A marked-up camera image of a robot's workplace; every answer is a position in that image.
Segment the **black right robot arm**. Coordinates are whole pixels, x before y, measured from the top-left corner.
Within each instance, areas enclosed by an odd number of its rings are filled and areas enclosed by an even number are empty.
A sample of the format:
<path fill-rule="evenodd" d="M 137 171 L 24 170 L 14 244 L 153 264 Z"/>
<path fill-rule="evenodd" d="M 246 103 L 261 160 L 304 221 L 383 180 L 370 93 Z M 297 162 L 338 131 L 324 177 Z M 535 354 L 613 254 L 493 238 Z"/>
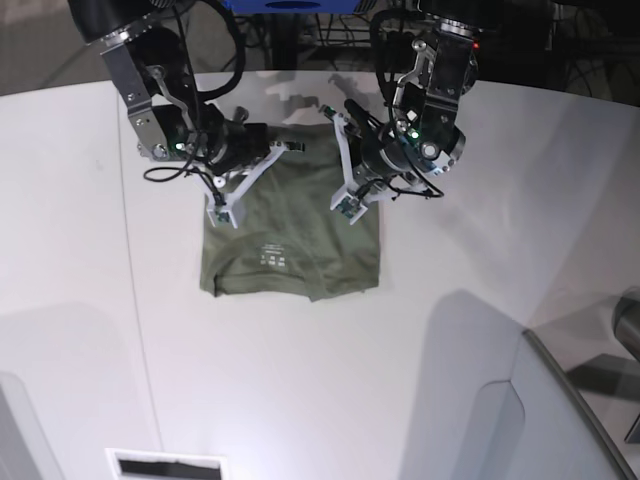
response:
<path fill-rule="evenodd" d="M 266 124 L 228 119 L 216 107 L 242 79 L 245 38 L 228 8 L 208 5 L 233 40 L 236 64 L 224 85 L 204 91 L 196 84 L 178 2 L 72 1 L 69 9 L 84 41 L 103 44 L 101 56 L 143 154 L 173 176 L 248 171 L 277 150 L 304 151 L 303 143 L 277 138 Z M 179 22 L 176 29 L 166 26 L 168 19 Z"/>

